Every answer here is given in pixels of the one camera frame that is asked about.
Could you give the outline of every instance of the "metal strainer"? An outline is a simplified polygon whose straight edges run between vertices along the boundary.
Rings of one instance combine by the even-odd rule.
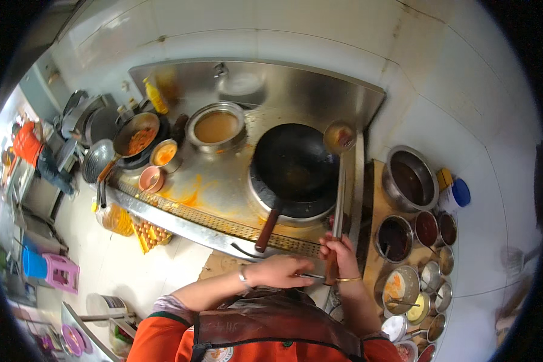
[[[102,170],[114,157],[113,141],[104,138],[95,143],[84,157],[81,167],[83,179],[89,184],[94,184]]]

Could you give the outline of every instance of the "blue lid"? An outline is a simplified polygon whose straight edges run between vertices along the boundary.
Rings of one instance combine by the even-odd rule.
[[[465,207],[471,203],[471,192],[462,178],[457,178],[452,185],[453,196],[460,207]]]

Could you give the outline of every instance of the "blue bucket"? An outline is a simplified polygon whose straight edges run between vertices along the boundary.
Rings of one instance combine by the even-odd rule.
[[[24,248],[22,251],[22,267],[26,276],[46,278],[48,268],[46,260],[35,252]]]

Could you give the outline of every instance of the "tiled floor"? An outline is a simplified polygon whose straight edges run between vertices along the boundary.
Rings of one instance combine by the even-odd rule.
[[[48,309],[56,310],[58,306],[59,310],[64,300],[78,314],[85,315],[87,295],[99,293],[123,298],[139,317],[145,318],[157,297],[197,280],[211,249],[175,236],[166,246],[157,246],[143,255],[134,236],[124,237],[99,225],[91,212],[95,192],[82,179],[79,188],[80,194],[73,201],[63,199],[55,223],[69,247],[69,257],[80,266],[79,293],[45,292],[55,295]],[[108,343],[108,329],[92,323],[89,327],[103,343]]]

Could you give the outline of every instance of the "pink stool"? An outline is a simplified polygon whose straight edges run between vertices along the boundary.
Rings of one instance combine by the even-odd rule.
[[[56,254],[44,253],[42,257],[47,266],[46,283],[56,289],[78,294],[80,267],[70,259]]]

